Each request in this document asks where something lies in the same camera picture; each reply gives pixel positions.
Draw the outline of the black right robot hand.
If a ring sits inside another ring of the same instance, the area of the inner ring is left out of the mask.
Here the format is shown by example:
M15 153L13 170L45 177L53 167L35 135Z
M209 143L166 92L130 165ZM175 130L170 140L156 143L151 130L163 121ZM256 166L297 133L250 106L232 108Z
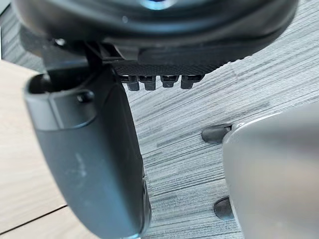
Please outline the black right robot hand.
M152 219L126 90L189 90L273 43L296 0L13 0L26 51L45 73L24 100L49 170L81 223L136 239Z

